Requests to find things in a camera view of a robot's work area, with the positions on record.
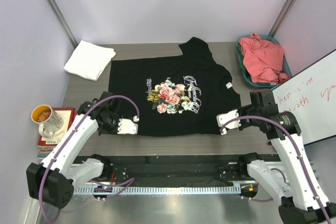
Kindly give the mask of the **folded white t shirt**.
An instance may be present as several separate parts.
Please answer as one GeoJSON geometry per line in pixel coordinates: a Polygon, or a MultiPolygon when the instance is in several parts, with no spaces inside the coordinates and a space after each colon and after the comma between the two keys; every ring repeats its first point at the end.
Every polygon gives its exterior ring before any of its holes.
{"type": "Polygon", "coordinates": [[[64,70],[84,79],[97,81],[115,55],[113,48],[81,40],[66,62],[64,70]]]}

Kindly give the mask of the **floral mug yellow inside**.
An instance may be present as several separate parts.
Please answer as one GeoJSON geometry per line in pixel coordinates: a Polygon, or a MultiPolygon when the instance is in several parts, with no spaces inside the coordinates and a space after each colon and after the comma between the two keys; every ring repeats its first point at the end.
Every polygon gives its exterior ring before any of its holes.
{"type": "Polygon", "coordinates": [[[64,132],[61,130],[64,124],[62,117],[49,105],[35,107],[31,113],[31,120],[38,124],[41,137],[53,138],[64,132]]]}

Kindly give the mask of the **whiteboard with red writing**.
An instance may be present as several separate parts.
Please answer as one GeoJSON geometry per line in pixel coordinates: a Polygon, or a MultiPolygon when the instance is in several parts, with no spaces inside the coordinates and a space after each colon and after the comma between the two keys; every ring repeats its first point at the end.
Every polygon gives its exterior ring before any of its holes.
{"type": "Polygon", "coordinates": [[[272,92],[279,111],[295,115],[304,144],[335,136],[335,51],[272,92]]]}

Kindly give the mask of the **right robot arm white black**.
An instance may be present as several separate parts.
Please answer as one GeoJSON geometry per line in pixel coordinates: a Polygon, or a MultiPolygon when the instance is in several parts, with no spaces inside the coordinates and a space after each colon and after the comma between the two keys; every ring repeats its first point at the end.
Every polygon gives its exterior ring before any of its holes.
{"type": "Polygon", "coordinates": [[[242,179],[253,178],[278,203],[283,223],[331,223],[335,204],[319,185],[309,163],[301,129],[291,112],[279,112],[270,90],[250,92],[251,104],[236,112],[239,129],[258,127],[276,150],[288,183],[278,178],[257,153],[238,159],[237,173],[242,179]]]}

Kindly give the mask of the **bottom book in stack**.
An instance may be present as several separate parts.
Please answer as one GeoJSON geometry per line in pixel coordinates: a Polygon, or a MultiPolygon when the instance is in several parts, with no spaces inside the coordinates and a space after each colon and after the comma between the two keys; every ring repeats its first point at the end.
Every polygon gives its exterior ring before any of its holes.
{"type": "Polygon", "coordinates": [[[53,147],[42,147],[39,149],[39,152],[37,154],[38,159],[44,159],[46,158],[52,151],[54,150],[53,147]]]}

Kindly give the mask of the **aluminium rail frame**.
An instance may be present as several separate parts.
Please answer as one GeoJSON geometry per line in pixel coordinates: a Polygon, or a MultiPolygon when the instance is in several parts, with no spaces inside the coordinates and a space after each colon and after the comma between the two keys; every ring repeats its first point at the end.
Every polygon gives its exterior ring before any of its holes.
{"type": "Polygon", "coordinates": [[[124,186],[134,178],[133,187],[196,188],[232,186],[234,182],[256,180],[261,184],[280,182],[277,175],[259,157],[237,162],[225,155],[203,156],[110,156],[79,157],[75,167],[47,168],[47,162],[30,164],[26,175],[29,190],[76,190],[85,183],[107,181],[124,186]]]}

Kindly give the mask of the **red top book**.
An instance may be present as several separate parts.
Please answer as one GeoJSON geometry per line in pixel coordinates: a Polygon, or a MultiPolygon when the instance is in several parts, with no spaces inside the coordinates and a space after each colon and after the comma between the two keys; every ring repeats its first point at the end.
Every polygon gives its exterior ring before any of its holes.
{"type": "Polygon", "coordinates": [[[68,129],[71,127],[75,116],[75,108],[54,108],[56,113],[60,115],[63,119],[63,125],[62,128],[57,131],[56,133],[60,133],[57,136],[53,136],[52,138],[45,138],[40,136],[39,140],[37,142],[37,146],[39,148],[44,148],[44,147],[56,147],[57,144],[61,141],[61,139],[64,137],[68,129]]]}

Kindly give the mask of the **black floral t shirt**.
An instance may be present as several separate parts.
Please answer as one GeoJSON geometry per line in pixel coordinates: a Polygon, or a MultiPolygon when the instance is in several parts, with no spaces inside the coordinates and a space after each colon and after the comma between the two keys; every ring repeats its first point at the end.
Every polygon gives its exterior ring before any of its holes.
{"type": "Polygon", "coordinates": [[[231,74],[206,42],[193,37],[180,50],[180,56],[111,63],[109,92],[123,96],[123,117],[140,116],[139,135],[218,134],[217,116],[241,106],[231,74]]]}

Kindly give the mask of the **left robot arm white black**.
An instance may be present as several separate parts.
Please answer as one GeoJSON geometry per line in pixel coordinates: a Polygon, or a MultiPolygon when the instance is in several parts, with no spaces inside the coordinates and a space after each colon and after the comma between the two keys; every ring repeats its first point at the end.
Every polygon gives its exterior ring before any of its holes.
{"type": "Polygon", "coordinates": [[[84,163],[73,168],[78,153],[86,141],[104,123],[112,122],[110,103],[117,99],[112,95],[78,113],[75,120],[56,148],[40,164],[31,163],[26,169],[29,196],[40,203],[63,209],[74,191],[92,179],[107,181],[112,174],[108,158],[91,155],[84,163]]]}

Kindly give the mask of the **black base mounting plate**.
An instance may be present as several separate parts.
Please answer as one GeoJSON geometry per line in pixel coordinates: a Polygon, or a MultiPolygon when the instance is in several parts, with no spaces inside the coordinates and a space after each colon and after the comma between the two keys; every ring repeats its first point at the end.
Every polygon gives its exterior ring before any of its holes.
{"type": "Polygon", "coordinates": [[[107,156],[106,179],[134,178],[137,187],[211,187],[251,180],[247,164],[256,153],[238,155],[107,156]]]}

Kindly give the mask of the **pink crumpled t shirt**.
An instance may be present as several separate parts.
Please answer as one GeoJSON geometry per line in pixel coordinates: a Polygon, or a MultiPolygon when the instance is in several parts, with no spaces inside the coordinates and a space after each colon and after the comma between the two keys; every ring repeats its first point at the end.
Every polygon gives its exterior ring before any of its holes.
{"type": "Polygon", "coordinates": [[[290,76],[283,72],[284,48],[261,39],[258,34],[251,34],[249,38],[239,40],[243,55],[243,65],[253,83],[281,84],[290,76]]]}

